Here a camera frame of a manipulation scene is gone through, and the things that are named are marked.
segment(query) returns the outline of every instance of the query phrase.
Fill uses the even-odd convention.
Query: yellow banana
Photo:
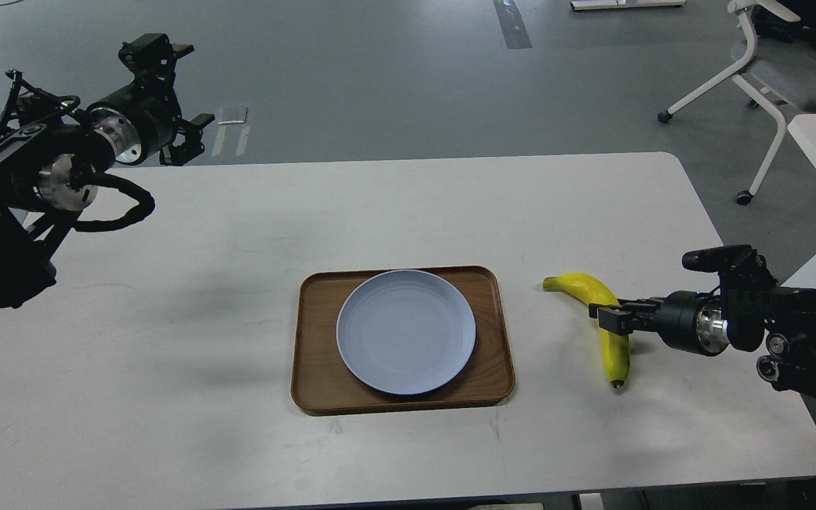
[[[543,290],[561,290],[588,305],[618,305],[615,295],[602,281],[589,274],[571,272],[543,279]],[[603,373],[612,387],[621,387],[628,377],[628,335],[619,336],[600,329],[600,351],[603,355]]]

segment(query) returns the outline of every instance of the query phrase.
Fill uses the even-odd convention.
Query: gray seat cushion
[[[732,46],[732,58],[744,55],[745,41]],[[745,69],[803,112],[816,113],[816,51],[803,41],[758,41],[754,60]]]

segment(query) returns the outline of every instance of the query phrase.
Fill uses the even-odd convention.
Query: chair leg
[[[757,190],[761,187],[761,182],[767,175],[767,170],[770,169],[770,164],[773,162],[776,152],[779,151],[780,145],[783,143],[783,138],[786,135],[786,118],[783,116],[783,112],[780,112],[760,91],[752,87],[741,74],[733,76],[732,81],[738,85],[739,89],[754,99],[755,103],[760,104],[761,108],[764,108],[764,112],[770,113],[770,116],[776,120],[776,135],[773,137],[773,143],[770,144],[770,149],[767,149],[767,155],[764,156],[764,162],[761,163],[761,168],[757,171],[757,175],[755,175],[751,187],[748,188],[748,190],[740,191],[739,197],[736,199],[739,205],[746,205],[750,203],[752,197],[757,194]]]
[[[716,85],[721,84],[723,80],[725,80],[728,77],[731,77],[733,74],[735,74],[735,72],[741,70],[742,67],[744,67],[744,64],[742,62],[735,62],[728,68],[723,69],[719,74],[715,75],[713,78],[705,81],[705,83],[703,83],[698,88],[691,91],[688,96],[684,96],[682,99],[676,101],[675,104],[666,109],[666,112],[661,112],[661,114],[666,113],[669,116],[669,118],[672,118],[673,113],[676,113],[679,110],[683,109],[684,107],[688,106],[691,101],[694,101],[697,98],[703,96],[703,94],[706,93],[706,91],[709,91],[713,87],[716,87]],[[669,118],[667,118],[666,120],[660,119],[660,122],[666,123],[668,122]]]
[[[744,69],[749,62],[751,62],[751,58],[754,58],[754,51],[757,49],[757,33],[754,32],[754,25],[752,25],[749,11],[750,9],[742,9],[738,14],[739,27],[741,27],[742,32],[744,33],[746,42],[744,55],[739,57],[739,59],[733,62],[728,68],[723,69],[721,72],[719,72],[719,74],[716,74],[713,78],[707,80],[700,87],[691,91],[688,96],[684,96],[682,99],[676,101],[675,104],[666,110],[663,110],[663,112],[658,113],[657,120],[660,120],[661,123],[668,123],[669,120],[673,118],[673,113],[678,112],[686,107],[691,101],[703,96],[706,91],[709,91],[713,87],[716,87],[716,85],[721,84],[726,78],[732,77],[732,75],[735,75],[738,71],[742,71],[742,69]]]

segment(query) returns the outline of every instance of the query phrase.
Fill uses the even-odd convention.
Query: chair
[[[734,64],[716,74],[668,109],[657,114],[657,119],[661,123],[668,123],[674,113],[702,96],[706,91],[721,84],[726,78],[730,78],[748,94],[748,97],[751,97],[750,106],[755,108],[760,106],[773,116],[773,119],[776,120],[776,135],[773,137],[773,143],[770,149],[767,149],[767,155],[764,156],[764,161],[751,187],[739,191],[736,195],[735,201],[739,205],[751,203],[752,198],[757,194],[786,133],[786,120],[783,113],[766,95],[773,94],[777,98],[777,103],[789,103],[802,112],[816,113],[816,51],[803,42],[790,44],[773,39],[759,40],[757,32],[754,31],[752,13],[757,12],[755,11],[757,9],[764,9],[762,4],[768,4],[769,1],[732,0],[729,2],[728,10],[738,16],[739,27],[744,33],[744,41],[736,42],[732,46],[731,55],[735,59]],[[777,16],[786,19],[784,11],[794,16],[795,20],[798,19],[785,7],[779,4],[775,7],[778,8],[771,8],[771,12]],[[752,80],[757,81],[760,86],[749,83],[745,79],[745,74],[750,75]]]

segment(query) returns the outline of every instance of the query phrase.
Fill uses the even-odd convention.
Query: wooden tray
[[[397,396],[375,390],[349,371],[336,346],[339,310],[354,288],[385,271],[311,275],[301,284],[295,333],[292,400],[310,414],[373,413],[498,404],[515,388],[515,371],[496,277],[486,268],[424,268],[445,278],[474,312],[477,340],[467,365],[428,393]]]

